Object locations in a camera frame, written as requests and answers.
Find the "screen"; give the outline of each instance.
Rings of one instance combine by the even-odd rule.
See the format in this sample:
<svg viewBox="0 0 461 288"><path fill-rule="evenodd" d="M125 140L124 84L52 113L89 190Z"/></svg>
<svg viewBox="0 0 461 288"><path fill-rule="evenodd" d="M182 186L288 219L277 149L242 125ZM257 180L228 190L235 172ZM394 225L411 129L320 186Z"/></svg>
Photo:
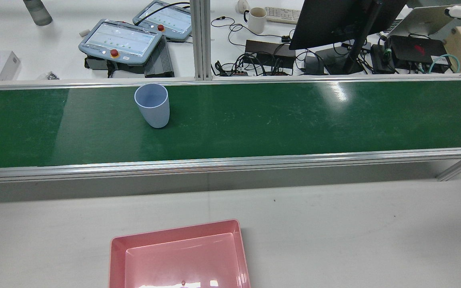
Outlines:
<svg viewBox="0 0 461 288"><path fill-rule="evenodd" d="M153 34L102 23L86 43L143 56L153 39Z"/></svg>
<svg viewBox="0 0 461 288"><path fill-rule="evenodd" d="M163 5L160 5L158 3L152 4L152 6L150 6L140 16L140 18L144 18L145 16L151 14L157 9L160 9L161 7L163 7ZM165 26L166 28L175 31L180 31L181 33L185 33L188 30L188 28L192 25L191 15L179 11L175 8L165 8L157 13L154 13L146 20L156 24L163 24L163 26Z"/></svg>
<svg viewBox="0 0 461 288"><path fill-rule="evenodd" d="M389 28L407 0L305 0L289 49L355 39L369 20L373 2L382 5L369 34Z"/></svg>

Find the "computer monitor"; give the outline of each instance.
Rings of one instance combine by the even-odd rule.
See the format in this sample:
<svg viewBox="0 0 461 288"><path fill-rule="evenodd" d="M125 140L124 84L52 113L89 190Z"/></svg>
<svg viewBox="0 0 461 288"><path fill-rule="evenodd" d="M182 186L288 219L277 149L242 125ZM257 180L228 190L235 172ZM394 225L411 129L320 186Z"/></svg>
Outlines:
<svg viewBox="0 0 461 288"><path fill-rule="evenodd" d="M308 49L354 40L351 50L329 49L320 56L330 74L363 70L357 63L370 34L389 28L408 0L305 0L289 49Z"/></svg>

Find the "blue plastic cup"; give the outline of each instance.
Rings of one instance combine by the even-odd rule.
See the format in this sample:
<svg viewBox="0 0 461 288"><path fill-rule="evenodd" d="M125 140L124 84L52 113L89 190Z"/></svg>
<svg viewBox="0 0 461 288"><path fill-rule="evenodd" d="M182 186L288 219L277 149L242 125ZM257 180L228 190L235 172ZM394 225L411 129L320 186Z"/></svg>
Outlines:
<svg viewBox="0 0 461 288"><path fill-rule="evenodd" d="M135 91L141 115L154 128L163 128L170 119L168 91L161 84L145 84Z"/></svg>

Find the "monitor stand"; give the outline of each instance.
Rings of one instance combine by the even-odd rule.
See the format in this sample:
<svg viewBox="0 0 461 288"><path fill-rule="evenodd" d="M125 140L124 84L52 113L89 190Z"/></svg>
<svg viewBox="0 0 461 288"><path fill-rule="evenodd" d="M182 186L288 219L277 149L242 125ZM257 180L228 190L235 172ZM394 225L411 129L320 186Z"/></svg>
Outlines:
<svg viewBox="0 0 461 288"><path fill-rule="evenodd" d="M354 64L351 67L351 70L344 71L344 65L348 60L349 50L345 47L335 47L325 49L321 51L316 51L316 53L323 59L325 63L325 68L330 75L348 75L353 73L359 73L364 71L361 65L354 61Z"/></svg>
<svg viewBox="0 0 461 288"><path fill-rule="evenodd" d="M367 39L369 31L371 31L373 24L377 20L381 8L381 0L371 1L371 5L366 14L367 21L354 39L349 53L348 50L343 47L335 47L338 53L336 53L333 48L318 52L318 55L320 55L325 62L328 73L331 75L349 75L364 70L362 66L357 63L357 58L362 50L362 45Z"/></svg>

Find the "laptop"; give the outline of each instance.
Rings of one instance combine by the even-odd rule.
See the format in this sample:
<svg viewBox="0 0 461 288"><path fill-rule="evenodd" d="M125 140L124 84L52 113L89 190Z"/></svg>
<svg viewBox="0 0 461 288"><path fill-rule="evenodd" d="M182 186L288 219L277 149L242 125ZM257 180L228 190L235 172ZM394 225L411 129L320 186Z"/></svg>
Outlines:
<svg viewBox="0 0 461 288"><path fill-rule="evenodd" d="M410 33L420 35L435 34L453 20L453 18L444 14L446 8L453 6L455 5L414 8L390 31L388 36L408 36Z"/></svg>

